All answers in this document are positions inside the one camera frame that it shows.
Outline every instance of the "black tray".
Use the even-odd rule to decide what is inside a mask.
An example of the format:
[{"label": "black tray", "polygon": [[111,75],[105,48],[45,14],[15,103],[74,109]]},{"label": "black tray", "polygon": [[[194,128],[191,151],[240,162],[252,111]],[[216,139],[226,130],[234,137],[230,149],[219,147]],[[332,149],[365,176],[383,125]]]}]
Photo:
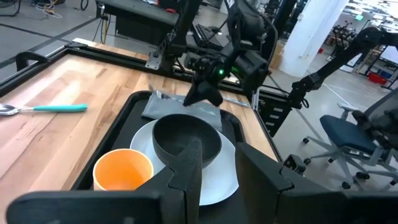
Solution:
[{"label": "black tray", "polygon": [[[99,143],[96,151],[87,165],[73,184],[72,190],[89,190],[93,185],[93,168],[95,162],[105,153],[114,149],[129,148],[133,136],[143,125],[152,121],[141,116],[148,99],[149,91],[138,91],[132,94],[122,107],[108,132]],[[244,134],[241,123],[235,115],[221,110],[222,133],[235,145],[244,142]],[[200,207],[200,223],[247,223],[243,200],[238,189],[230,198],[216,203]]]}]

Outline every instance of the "chair wheel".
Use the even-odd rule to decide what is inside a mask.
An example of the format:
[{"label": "chair wheel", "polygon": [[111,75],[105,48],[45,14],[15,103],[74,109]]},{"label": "chair wheel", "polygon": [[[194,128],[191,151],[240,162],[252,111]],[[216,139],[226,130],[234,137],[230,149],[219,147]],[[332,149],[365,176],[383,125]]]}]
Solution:
[{"label": "chair wheel", "polygon": [[363,179],[363,180],[369,180],[369,178],[371,178],[371,176],[369,176],[369,174],[365,174],[365,173],[362,173],[362,172],[357,172],[355,174],[355,176],[356,176],[356,178]]},{"label": "chair wheel", "polygon": [[311,163],[311,159],[309,159],[309,158],[304,159],[304,164],[305,165],[308,165],[310,163]]},{"label": "chair wheel", "polygon": [[346,190],[351,188],[350,184],[347,183],[347,182],[343,182],[343,183],[341,184],[341,186],[342,186],[344,189],[346,189]]}]

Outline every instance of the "white plate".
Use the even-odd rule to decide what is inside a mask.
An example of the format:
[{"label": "white plate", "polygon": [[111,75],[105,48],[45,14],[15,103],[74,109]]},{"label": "white plate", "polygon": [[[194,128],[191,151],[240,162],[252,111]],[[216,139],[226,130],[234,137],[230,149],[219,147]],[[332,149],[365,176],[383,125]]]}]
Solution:
[{"label": "white plate", "polygon": [[[152,129],[156,121],[144,125],[134,135],[130,149],[144,153],[154,165],[154,175],[165,166],[157,157],[152,144]],[[227,199],[236,189],[238,180],[235,169],[235,146],[220,132],[222,148],[216,159],[202,170],[200,203],[199,205],[211,205]]]}]

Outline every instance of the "wooden table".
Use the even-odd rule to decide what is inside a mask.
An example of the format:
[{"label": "wooden table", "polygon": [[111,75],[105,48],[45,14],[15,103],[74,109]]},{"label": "wooden table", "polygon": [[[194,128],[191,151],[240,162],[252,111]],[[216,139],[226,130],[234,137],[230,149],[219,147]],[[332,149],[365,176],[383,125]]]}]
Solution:
[{"label": "wooden table", "polygon": [[[75,39],[90,46],[146,59],[146,55]],[[84,113],[20,113],[0,118],[0,213],[16,197],[37,190],[69,190],[88,159],[134,92],[155,88],[184,95],[187,82],[144,73],[74,55],[66,55],[12,90],[0,103],[37,106],[87,103]],[[222,95],[248,102],[245,96]],[[246,141],[265,155],[276,156],[250,108],[224,102],[243,126]]]}]

